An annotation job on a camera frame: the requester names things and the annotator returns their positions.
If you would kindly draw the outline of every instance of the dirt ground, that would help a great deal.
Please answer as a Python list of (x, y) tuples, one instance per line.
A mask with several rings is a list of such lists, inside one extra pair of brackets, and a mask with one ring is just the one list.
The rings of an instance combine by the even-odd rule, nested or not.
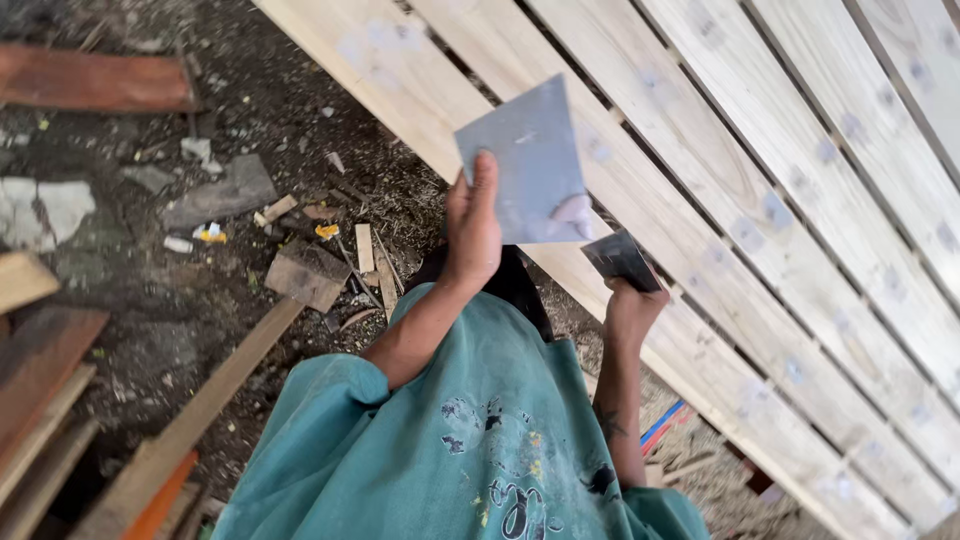
[[(435, 245), (443, 223), (444, 182), (252, 4), (0, 0), (4, 40), (76, 49), (98, 26), (101, 37), (93, 51), (99, 53), (171, 55), (174, 37), (181, 36), (201, 70), (197, 86), (207, 112), (198, 118), (200, 135), (212, 140), (221, 163), (256, 153), (277, 192), (300, 201), (317, 199), (320, 190), (336, 188), (338, 179), (366, 193), (369, 204), (326, 198), (345, 209), (337, 222), (348, 248), (354, 245), (353, 224), (371, 223), (405, 280)], [(325, 114), (326, 108), (332, 114)], [(85, 180), (97, 205), (69, 241), (43, 257), (64, 285), (51, 301), (111, 313), (85, 359), (97, 365), (98, 374), (77, 404), (81, 414), (97, 417), (103, 426), (68, 484), (73, 494), (84, 495), (75, 499), (89, 500), (137, 445), (162, 430), (277, 301), (262, 286), (277, 242), (246, 212), (220, 221), (226, 245), (195, 242), (197, 249), (189, 255), (163, 247), (167, 232), (158, 213), (184, 191), (212, 180), (197, 162), (180, 155), (180, 140), (188, 135), (182, 115), (8, 105), (0, 110), (0, 130), (9, 139), (29, 138), (23, 143), (20, 137), (21, 144), (0, 153), (0, 176)], [(330, 152), (339, 154), (345, 174), (326, 163)], [(138, 164), (153, 164), (176, 181), (153, 195), (120, 174), (120, 167)], [(282, 223), (288, 237), (316, 241), (313, 225), (298, 211)], [(337, 253), (335, 245), (324, 246)], [(556, 333), (576, 341), (585, 369), (595, 375), (602, 346), (599, 324), (541, 270), (530, 271)], [(345, 289), (334, 311), (342, 322), (370, 305), (365, 295)], [(322, 315), (308, 309), (207, 431), (195, 479), (209, 485), (214, 497), (228, 499), (290, 369), (311, 356), (358, 352), (384, 327), (379, 313), (331, 333)], [(644, 427), (678, 400), (649, 374), (644, 397)], [(722, 442), (694, 415), (669, 431), (649, 459), (669, 471), (704, 452), (720, 456), (675, 485), (704, 511), (715, 538), (829, 537), (789, 496), (764, 503), (744, 487), (751, 473)], [(62, 519), (76, 519), (82, 509), (63, 509), (68, 506), (58, 506)]]

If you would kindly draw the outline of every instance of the wooden pallet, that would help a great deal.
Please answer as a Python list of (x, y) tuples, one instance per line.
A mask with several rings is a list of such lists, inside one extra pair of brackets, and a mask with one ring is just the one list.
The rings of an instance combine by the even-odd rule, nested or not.
[[(492, 106), (427, 29), (501, 100), (564, 73), (588, 189), (674, 283), (644, 362), (838, 536), (901, 538), (960, 488), (960, 194), (841, 2), (257, 5), (448, 182)], [(578, 248), (523, 246), (602, 319)]]

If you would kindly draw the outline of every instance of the tattoo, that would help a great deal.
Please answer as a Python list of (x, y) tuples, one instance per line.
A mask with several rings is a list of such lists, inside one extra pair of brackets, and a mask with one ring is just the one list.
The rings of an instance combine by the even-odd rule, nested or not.
[(597, 422), (600, 424), (600, 429), (603, 431), (603, 438), (605, 441), (610, 442), (610, 440), (615, 436), (627, 436), (627, 431), (623, 429), (622, 426), (616, 423), (617, 411), (610, 410), (604, 411), (600, 407), (600, 404), (593, 402), (593, 414), (597, 417)]

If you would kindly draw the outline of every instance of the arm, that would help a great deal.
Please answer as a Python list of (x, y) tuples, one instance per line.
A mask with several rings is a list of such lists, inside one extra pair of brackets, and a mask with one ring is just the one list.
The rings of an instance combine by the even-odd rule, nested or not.
[(481, 151), (473, 187), (461, 172), (446, 197), (446, 266), (423, 298), (360, 356), (387, 376), (391, 390), (426, 366), (467, 302), (500, 265), (500, 226), (493, 213), (497, 169), (493, 154)]
[(607, 286), (613, 296), (607, 304), (593, 412), (607, 440), (620, 488), (626, 490), (647, 483), (640, 450), (640, 347), (670, 294), (665, 290), (641, 293), (621, 278), (608, 280)]

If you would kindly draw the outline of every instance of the teal t-shirt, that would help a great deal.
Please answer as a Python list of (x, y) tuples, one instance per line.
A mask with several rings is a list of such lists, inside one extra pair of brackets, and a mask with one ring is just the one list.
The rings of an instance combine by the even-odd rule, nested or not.
[[(394, 320), (430, 286), (404, 296)], [(620, 491), (573, 344), (543, 343), (513, 306), (480, 293), (393, 393), (359, 356), (291, 371), (213, 538), (709, 535), (677, 491)]]

